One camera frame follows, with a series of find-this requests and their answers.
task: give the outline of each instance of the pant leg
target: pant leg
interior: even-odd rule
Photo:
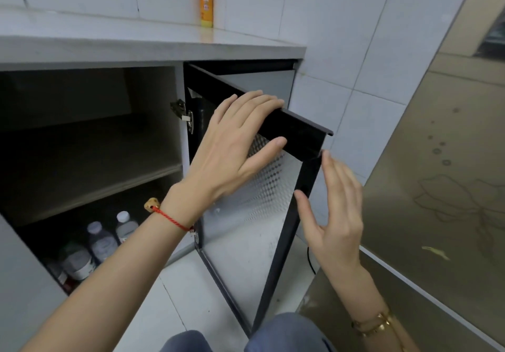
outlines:
[[[172,336],[160,352],[212,352],[212,349],[199,331],[192,330]]]
[[[249,340],[244,352],[336,352],[311,320],[295,313],[277,315]]]

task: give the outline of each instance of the white bottle cap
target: white bottle cap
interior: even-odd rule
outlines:
[[[121,211],[118,215],[116,215],[116,218],[118,219],[118,222],[126,223],[130,220],[130,214],[128,214],[128,211]]]
[[[88,224],[88,232],[90,234],[98,234],[102,230],[102,224],[100,222],[91,222]]]

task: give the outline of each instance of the fingernail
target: fingernail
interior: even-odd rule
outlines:
[[[284,137],[279,137],[275,140],[275,144],[277,146],[281,146],[281,147],[284,147],[286,144],[287,144],[287,139],[284,138]]]

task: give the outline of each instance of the finger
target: finger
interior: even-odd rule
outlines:
[[[237,100],[234,103],[231,104],[231,106],[224,114],[223,119],[226,121],[231,119],[245,103],[247,103],[249,100],[252,100],[253,98],[259,97],[262,94],[263,94],[262,90],[256,90],[256,91],[249,91],[241,95],[239,98],[237,98]]]
[[[344,169],[344,164],[336,159],[332,159],[333,164],[335,165],[335,170],[337,171],[340,180],[342,181],[342,185],[344,186],[345,197],[347,200],[347,209],[357,208],[357,199],[356,199],[356,188],[352,180],[347,175]]]
[[[310,247],[314,247],[321,242],[324,230],[317,224],[316,218],[312,212],[311,203],[307,196],[302,191],[295,190],[294,197],[296,198],[298,215],[300,215],[305,239],[307,239]]]
[[[360,183],[360,181],[358,181],[358,179],[356,178],[356,176],[354,175],[352,170],[349,168],[349,166],[343,162],[341,162],[341,164],[344,168],[345,173],[348,175],[348,177],[352,181],[352,184],[354,185],[355,194],[356,194],[357,209],[361,213],[361,208],[363,205],[363,186]]]
[[[279,155],[286,143],[287,139],[284,137],[272,139],[263,146],[260,151],[245,160],[244,164],[239,169],[240,175],[242,175],[246,180],[255,175]]]
[[[223,119],[224,113],[227,112],[227,110],[229,109],[231,104],[233,102],[235,102],[236,99],[237,99],[237,95],[233,94],[231,97],[229,97],[229,98],[225,99],[223,102],[221,102],[219,104],[219,106],[216,108],[216,110],[214,110],[214,114],[212,114],[212,118],[211,118],[211,121],[209,122],[209,126],[218,124]]]
[[[254,111],[254,109],[261,105],[264,104],[265,102],[269,100],[276,100],[277,97],[273,95],[268,95],[268,94],[263,94],[260,95],[259,97],[255,97],[252,100],[247,101],[242,107],[235,113],[233,116],[233,121],[235,121],[238,125],[238,127],[241,127],[245,120],[249,117],[249,115]]]
[[[338,176],[328,150],[323,151],[322,168],[328,191],[328,225],[338,222],[338,217],[346,210],[344,185]]]
[[[249,114],[247,119],[242,125],[242,129],[246,132],[247,136],[252,139],[260,130],[261,125],[268,114],[272,113],[275,109],[280,109],[284,106],[283,100],[268,100],[261,105],[255,107],[255,109]]]

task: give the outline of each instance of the metal hinge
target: metal hinge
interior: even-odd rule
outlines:
[[[179,119],[187,122],[189,132],[193,134],[193,112],[191,110],[186,112],[184,101],[179,99],[176,102],[170,102],[170,108]]]

